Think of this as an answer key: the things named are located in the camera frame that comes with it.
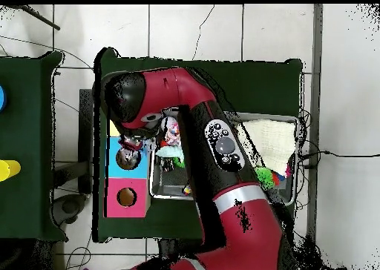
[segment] dark green tabletop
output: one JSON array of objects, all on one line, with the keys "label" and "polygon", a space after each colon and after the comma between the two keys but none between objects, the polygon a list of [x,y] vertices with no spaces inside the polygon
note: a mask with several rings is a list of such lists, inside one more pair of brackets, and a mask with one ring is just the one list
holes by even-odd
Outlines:
[{"label": "dark green tabletop", "polygon": [[[114,71],[136,71],[172,66],[202,68],[225,93],[217,93],[225,111],[298,116],[302,63],[290,59],[275,62],[178,61],[157,58],[120,58],[108,48],[101,58],[102,76]],[[106,118],[101,116],[99,185],[105,182]],[[104,218],[103,190],[99,187],[99,240],[108,237],[164,237],[198,239],[202,237],[194,202],[152,199],[145,218]]]},{"label": "dark green tabletop", "polygon": [[0,238],[65,239],[50,218],[51,81],[61,60],[60,52],[38,59],[0,57],[0,85],[7,93],[0,112],[0,159],[22,167],[0,182]]}]

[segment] pink box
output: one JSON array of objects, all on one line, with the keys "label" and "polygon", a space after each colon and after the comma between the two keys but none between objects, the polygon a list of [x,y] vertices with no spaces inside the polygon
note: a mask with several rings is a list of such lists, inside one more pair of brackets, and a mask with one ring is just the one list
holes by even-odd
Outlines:
[{"label": "pink box", "polygon": [[[117,201],[117,193],[123,188],[132,188],[136,193],[136,202],[124,207]],[[143,218],[151,204],[147,179],[108,178],[107,216],[110,218]]]}]

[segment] silver tray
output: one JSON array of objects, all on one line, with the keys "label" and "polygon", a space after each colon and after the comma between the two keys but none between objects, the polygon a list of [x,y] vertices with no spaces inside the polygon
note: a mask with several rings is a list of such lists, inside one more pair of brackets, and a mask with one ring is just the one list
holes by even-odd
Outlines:
[{"label": "silver tray", "polygon": [[[165,116],[177,116],[176,111],[164,111]],[[248,122],[259,119],[270,119],[278,122],[291,122],[295,124],[295,150],[298,150],[298,135],[300,124],[298,118],[293,116],[279,116],[255,113],[232,113],[225,112],[226,118],[231,123]],[[298,170],[298,152],[292,157],[292,178],[287,178],[280,185],[268,191],[271,201],[284,202],[285,205],[291,205],[295,201],[297,170]],[[193,200],[192,196],[185,196],[182,193],[183,187],[188,181],[186,170],[184,168],[174,167],[173,171],[163,172],[161,169],[161,158],[151,152],[149,165],[149,192],[154,198],[172,199],[172,200]]]}]

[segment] control buttons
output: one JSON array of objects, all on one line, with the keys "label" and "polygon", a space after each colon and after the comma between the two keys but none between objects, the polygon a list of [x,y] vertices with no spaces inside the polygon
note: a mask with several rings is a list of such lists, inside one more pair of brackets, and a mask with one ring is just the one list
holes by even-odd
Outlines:
[{"label": "control buttons", "polygon": [[231,155],[231,159],[232,159],[232,161],[239,161],[240,160],[240,157],[237,155],[237,154],[233,154],[233,155]]},{"label": "control buttons", "polygon": [[219,154],[231,154],[235,151],[235,142],[228,137],[221,137],[215,144],[215,149]]},{"label": "control buttons", "polygon": [[233,130],[234,128],[222,119],[212,119],[204,129],[215,165],[227,172],[238,172],[245,165],[244,156]]},{"label": "control buttons", "polygon": [[228,158],[227,156],[224,156],[224,157],[222,158],[222,162],[223,162],[224,164],[229,164],[229,158]]}]

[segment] circular hole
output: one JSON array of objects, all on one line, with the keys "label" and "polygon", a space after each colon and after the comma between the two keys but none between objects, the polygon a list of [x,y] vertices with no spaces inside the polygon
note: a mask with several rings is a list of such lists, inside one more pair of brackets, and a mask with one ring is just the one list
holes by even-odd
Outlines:
[{"label": "circular hole", "polygon": [[134,170],[140,162],[141,153],[139,151],[130,151],[124,148],[117,151],[116,163],[123,170]]},{"label": "circular hole", "polygon": [[137,194],[133,188],[123,188],[117,193],[117,202],[123,207],[131,207],[136,203]]}]

